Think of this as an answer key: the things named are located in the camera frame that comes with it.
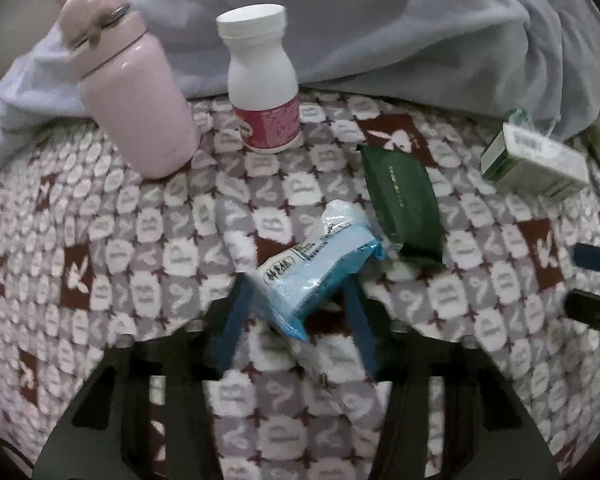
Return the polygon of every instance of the patterned blanket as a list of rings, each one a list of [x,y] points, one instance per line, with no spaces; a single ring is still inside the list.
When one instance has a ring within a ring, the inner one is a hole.
[[[563,203],[501,194],[478,165],[497,123],[358,95],[301,98],[303,143],[278,155],[243,148],[222,97],[192,102],[200,150],[163,181],[143,181],[91,122],[56,124],[0,173],[0,436],[34,461],[118,334],[172,332],[227,295],[235,271],[300,241],[328,201],[359,203],[377,228],[355,151],[366,142],[426,167],[449,268],[428,275],[390,258],[364,269],[367,293],[428,336],[477,336],[570,468],[600,430],[600,334],[561,306],[575,286],[600,294],[600,274],[574,269],[567,252],[600,245],[599,165],[589,158],[591,189]],[[365,377],[337,304],[307,326],[332,390],[257,319],[234,369],[208,384],[225,478],[366,478],[390,384]],[[427,474],[444,434],[441,382],[430,389]],[[161,472],[160,377],[151,398]]]

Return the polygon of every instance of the bottle label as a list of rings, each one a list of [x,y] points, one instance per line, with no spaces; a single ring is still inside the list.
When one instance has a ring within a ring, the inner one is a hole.
[[[252,148],[279,148],[300,133],[298,96],[268,110],[241,110],[234,107],[234,111],[242,141]]]

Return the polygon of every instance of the blue package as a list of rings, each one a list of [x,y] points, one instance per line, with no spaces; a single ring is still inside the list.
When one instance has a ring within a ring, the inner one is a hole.
[[[382,259],[384,250],[362,209],[343,200],[329,202],[302,243],[250,273],[263,296],[256,302],[260,313],[284,335],[307,340],[306,317],[372,255]]]

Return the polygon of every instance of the light blue blanket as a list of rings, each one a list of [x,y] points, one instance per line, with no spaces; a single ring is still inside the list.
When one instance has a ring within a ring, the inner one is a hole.
[[[558,139],[600,120],[600,13],[591,0],[130,1],[188,97],[226,92],[229,54],[215,17],[275,2],[288,9],[285,47],[310,86],[494,117],[524,107]],[[31,127],[87,115],[65,53],[54,27],[0,83],[0,165]]]

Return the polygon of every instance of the white box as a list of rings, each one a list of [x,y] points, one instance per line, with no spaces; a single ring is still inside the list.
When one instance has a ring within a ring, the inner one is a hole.
[[[485,180],[563,200],[589,185],[584,155],[514,124],[504,123],[480,159]]]

